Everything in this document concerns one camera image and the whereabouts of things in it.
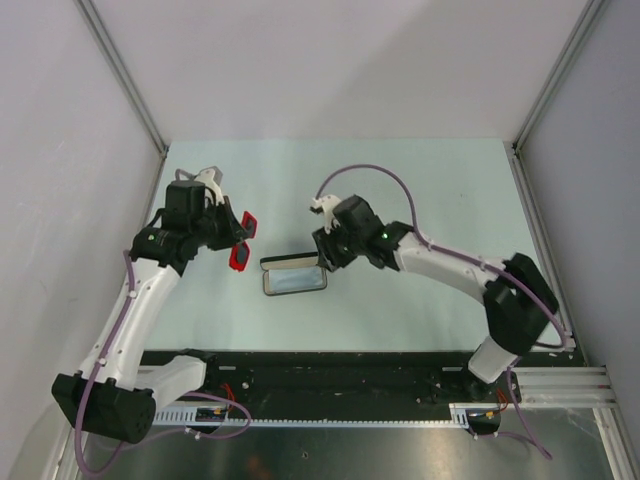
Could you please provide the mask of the red sunglasses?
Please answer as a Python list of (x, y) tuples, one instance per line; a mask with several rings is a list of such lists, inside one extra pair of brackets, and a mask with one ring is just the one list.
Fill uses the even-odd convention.
[(248, 241), (256, 236), (258, 221), (250, 212), (245, 211), (241, 226), (247, 232), (247, 237), (231, 249), (229, 257), (229, 267), (236, 272), (243, 272), (248, 265), (251, 254)]

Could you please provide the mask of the black glasses case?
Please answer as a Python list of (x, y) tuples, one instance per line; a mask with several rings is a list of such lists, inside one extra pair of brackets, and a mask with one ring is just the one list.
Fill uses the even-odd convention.
[(263, 292), (270, 297), (324, 290), (327, 272), (317, 252), (269, 256), (260, 259)]

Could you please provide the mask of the blue cleaning cloth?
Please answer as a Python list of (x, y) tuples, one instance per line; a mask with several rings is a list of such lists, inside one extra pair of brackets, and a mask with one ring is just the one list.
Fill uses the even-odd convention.
[(267, 280), (266, 292), (270, 295), (322, 290), (327, 283), (324, 270), (318, 266), (270, 270)]

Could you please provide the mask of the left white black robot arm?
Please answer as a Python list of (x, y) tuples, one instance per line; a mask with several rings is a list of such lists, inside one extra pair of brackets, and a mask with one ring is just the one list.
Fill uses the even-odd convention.
[(99, 338), (76, 373), (53, 382), (52, 395), (78, 434), (137, 444), (158, 410), (190, 392), (202, 400), (219, 392), (220, 374), (192, 352), (148, 377), (138, 370), (145, 342), (187, 265), (203, 248), (227, 250), (230, 268), (244, 271), (256, 228), (250, 213), (236, 218), (214, 169), (169, 183), (163, 207), (124, 254), (126, 278)]

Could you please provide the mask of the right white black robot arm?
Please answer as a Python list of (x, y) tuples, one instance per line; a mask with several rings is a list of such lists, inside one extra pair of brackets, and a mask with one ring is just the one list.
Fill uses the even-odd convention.
[(324, 224), (312, 237), (318, 263), (334, 272), (363, 257), (378, 269), (421, 275), (452, 287), (484, 308), (489, 333), (461, 376), (463, 393), (473, 401), (493, 394), (498, 378), (527, 355), (552, 324), (559, 302), (533, 260), (521, 253), (484, 260), (428, 240), (414, 226), (383, 223), (369, 203), (353, 195), (327, 195), (310, 209)]

